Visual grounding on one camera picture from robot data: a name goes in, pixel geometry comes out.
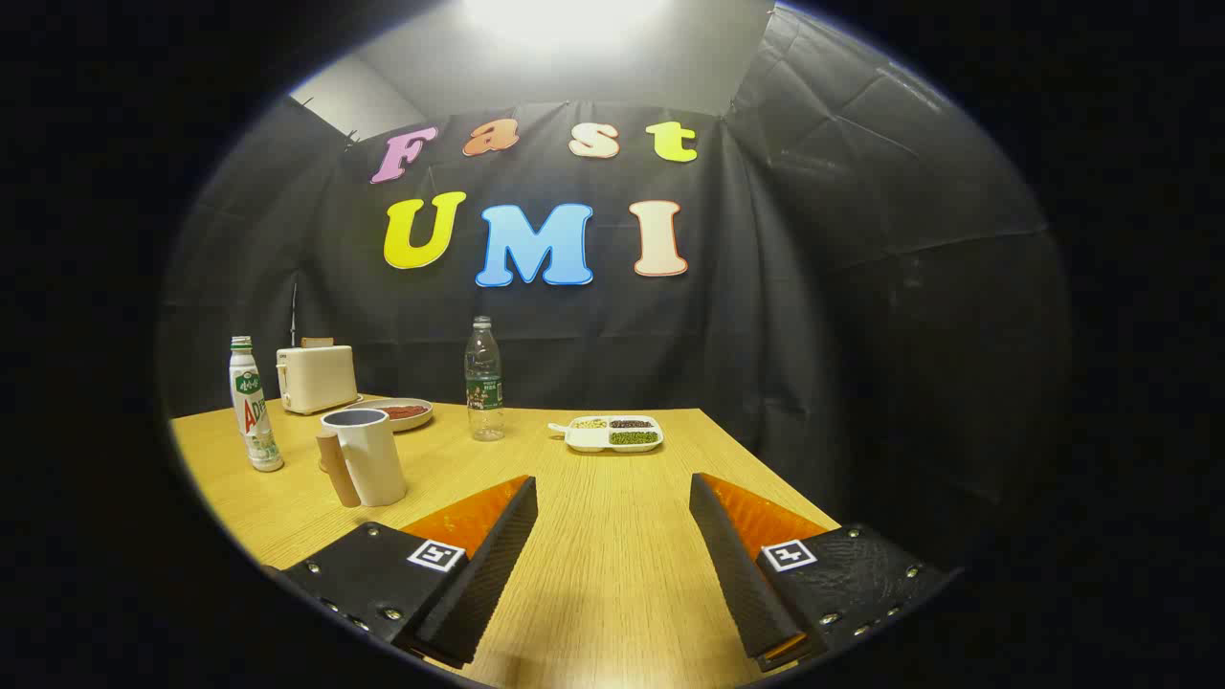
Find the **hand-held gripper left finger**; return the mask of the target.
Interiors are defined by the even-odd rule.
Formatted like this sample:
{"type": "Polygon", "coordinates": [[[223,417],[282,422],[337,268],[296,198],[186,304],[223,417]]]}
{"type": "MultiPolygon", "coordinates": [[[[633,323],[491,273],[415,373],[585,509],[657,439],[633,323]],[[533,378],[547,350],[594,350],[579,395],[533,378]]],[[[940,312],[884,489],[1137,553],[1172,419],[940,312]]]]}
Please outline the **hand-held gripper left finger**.
{"type": "Polygon", "coordinates": [[[359,633],[457,668],[477,649],[537,522],[537,481],[519,476],[393,528],[368,521],[277,584],[359,633]]]}

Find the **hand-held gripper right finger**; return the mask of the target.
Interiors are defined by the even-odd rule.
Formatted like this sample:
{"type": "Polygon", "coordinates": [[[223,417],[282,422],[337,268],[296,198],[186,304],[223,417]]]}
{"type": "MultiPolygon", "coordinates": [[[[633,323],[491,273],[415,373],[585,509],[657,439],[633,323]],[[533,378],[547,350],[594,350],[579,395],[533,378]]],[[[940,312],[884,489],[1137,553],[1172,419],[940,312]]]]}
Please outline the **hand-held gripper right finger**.
{"type": "Polygon", "coordinates": [[[846,653],[951,580],[866,523],[824,527],[713,474],[692,476],[688,510],[761,671],[846,653]]]}

